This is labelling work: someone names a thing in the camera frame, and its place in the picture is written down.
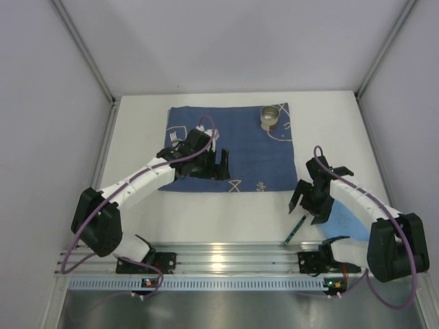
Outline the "spoon with green handle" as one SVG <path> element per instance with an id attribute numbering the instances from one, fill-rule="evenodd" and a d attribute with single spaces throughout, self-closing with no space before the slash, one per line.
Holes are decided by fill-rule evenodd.
<path id="1" fill-rule="evenodd" d="M 299 231 L 299 229 L 302 227 L 303 223 L 309 216 L 309 213 L 305 213 L 301 219 L 298 221 L 298 223 L 294 226 L 292 231 L 288 234 L 287 238 L 284 240 L 283 245 L 286 246 L 289 244 L 289 242 L 292 240 L 292 238 L 296 235 L 296 233 Z"/>

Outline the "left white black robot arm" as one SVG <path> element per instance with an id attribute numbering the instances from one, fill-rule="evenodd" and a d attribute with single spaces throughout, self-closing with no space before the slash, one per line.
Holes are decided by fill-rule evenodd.
<path id="1" fill-rule="evenodd" d="M 82 192 L 71 224 L 75 239 L 85 243 L 96 256 L 108 255 L 146 263 L 155 250 L 138 234 L 128 232 L 122 212 L 158 189 L 186 177 L 228 180 L 228 151 L 216 156 L 217 130 L 199 125 L 183 141 L 160 150 L 144 167 L 123 180 Z"/>

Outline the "small metal cup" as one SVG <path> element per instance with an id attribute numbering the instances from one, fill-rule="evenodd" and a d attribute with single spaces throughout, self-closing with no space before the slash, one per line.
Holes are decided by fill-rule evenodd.
<path id="1" fill-rule="evenodd" d="M 280 110 L 276 106 L 264 106 L 261 109 L 260 122 L 261 128 L 267 132 L 276 127 Z"/>

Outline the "fork with green handle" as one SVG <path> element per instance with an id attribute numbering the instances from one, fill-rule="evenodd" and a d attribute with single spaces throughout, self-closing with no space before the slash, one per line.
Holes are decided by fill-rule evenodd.
<path id="1" fill-rule="evenodd" d="M 171 146 L 175 147 L 180 141 L 181 139 L 179 138 L 177 131 L 173 131 L 169 134 L 169 139 L 171 141 Z"/>

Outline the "blue cloth placemat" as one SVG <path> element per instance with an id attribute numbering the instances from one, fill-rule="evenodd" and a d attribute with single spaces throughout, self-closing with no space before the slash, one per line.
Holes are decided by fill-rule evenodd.
<path id="1" fill-rule="evenodd" d="M 203 108 L 184 106 L 171 108 L 165 128 L 165 146 L 169 134 L 177 131 L 182 140 L 204 115 L 205 128 L 219 131 L 218 149 L 229 151 L 230 179 L 214 181 L 182 178 L 164 186 L 163 191 L 185 193 L 238 193 L 291 191 L 298 182 L 294 163 L 294 145 L 288 103 L 278 103 L 280 117 L 276 127 L 267 132 L 261 128 L 262 106 Z"/>

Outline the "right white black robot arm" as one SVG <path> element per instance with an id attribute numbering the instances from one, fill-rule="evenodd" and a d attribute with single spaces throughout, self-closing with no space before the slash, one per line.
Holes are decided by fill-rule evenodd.
<path id="1" fill-rule="evenodd" d="M 301 206 L 325 239 L 319 261 L 337 269 L 344 263 L 367 269 L 380 282 L 430 268 L 421 218 L 404 214 L 361 188 L 347 167 L 329 166 L 324 156 L 307 161 L 311 182 L 299 180 L 289 210 Z"/>

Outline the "blue plastic plate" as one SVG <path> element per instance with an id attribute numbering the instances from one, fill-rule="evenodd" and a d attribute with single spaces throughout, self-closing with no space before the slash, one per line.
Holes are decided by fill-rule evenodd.
<path id="1" fill-rule="evenodd" d="M 342 203 L 334 201 L 329 218 L 317 225 L 327 238 L 348 236 L 356 241 L 368 241 L 368 228 Z"/>

